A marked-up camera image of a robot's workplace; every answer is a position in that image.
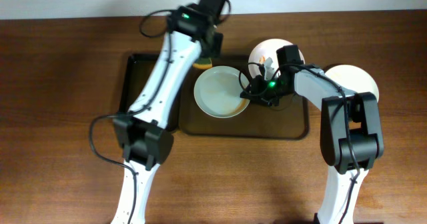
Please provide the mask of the green yellow sponge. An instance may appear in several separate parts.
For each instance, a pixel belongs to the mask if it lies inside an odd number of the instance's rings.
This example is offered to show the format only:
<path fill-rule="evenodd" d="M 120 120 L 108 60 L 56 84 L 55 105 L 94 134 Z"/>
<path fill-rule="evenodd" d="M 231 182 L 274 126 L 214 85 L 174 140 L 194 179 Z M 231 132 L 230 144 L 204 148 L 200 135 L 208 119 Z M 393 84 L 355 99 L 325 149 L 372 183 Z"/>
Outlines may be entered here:
<path fill-rule="evenodd" d="M 198 59 L 193 64 L 192 67 L 196 69 L 206 70 L 213 67 L 211 59 Z"/>

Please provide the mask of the white plate with sauce centre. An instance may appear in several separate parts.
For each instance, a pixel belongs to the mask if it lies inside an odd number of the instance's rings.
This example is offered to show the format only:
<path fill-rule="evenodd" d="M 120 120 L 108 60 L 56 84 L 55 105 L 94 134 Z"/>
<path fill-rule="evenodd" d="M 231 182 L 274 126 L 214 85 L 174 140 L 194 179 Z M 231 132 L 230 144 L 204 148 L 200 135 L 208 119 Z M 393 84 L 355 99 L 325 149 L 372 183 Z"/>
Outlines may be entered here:
<path fill-rule="evenodd" d="M 326 76 L 337 84 L 357 93 L 371 92 L 379 101 L 378 85 L 365 70 L 354 65 L 337 65 L 325 72 Z"/>

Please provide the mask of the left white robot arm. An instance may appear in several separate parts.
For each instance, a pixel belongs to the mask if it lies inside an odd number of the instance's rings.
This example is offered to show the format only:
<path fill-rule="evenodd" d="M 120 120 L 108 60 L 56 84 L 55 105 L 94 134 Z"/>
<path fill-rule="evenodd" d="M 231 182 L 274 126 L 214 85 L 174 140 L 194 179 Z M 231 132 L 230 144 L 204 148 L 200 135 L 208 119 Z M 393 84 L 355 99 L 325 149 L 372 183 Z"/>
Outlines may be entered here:
<path fill-rule="evenodd" d="M 173 102 L 191 66 L 220 54 L 223 34 L 216 28 L 230 0 L 199 0 L 170 9 L 161 51 L 137 99 L 126 112 L 101 115 L 89 125 L 89 146 L 95 156 L 124 170 L 119 203 L 112 223 L 145 223 L 154 176 L 169 156 L 173 135 L 167 131 Z M 111 119 L 123 160 L 101 155 L 93 142 L 95 124 Z"/>

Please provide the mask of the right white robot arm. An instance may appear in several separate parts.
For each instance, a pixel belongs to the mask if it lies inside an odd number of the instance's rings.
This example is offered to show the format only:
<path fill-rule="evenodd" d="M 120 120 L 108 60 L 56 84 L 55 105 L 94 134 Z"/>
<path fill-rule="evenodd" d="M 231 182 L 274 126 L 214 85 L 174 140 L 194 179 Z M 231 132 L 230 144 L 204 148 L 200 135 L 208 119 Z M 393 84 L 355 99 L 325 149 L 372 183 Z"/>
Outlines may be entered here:
<path fill-rule="evenodd" d="M 349 89 L 306 64 L 297 45 L 284 45 L 275 54 L 275 60 L 248 61 L 255 69 L 240 96 L 273 106 L 296 94 L 320 110 L 320 149 L 328 176 L 314 223 L 353 223 L 362 182 L 384 153 L 377 96 Z"/>

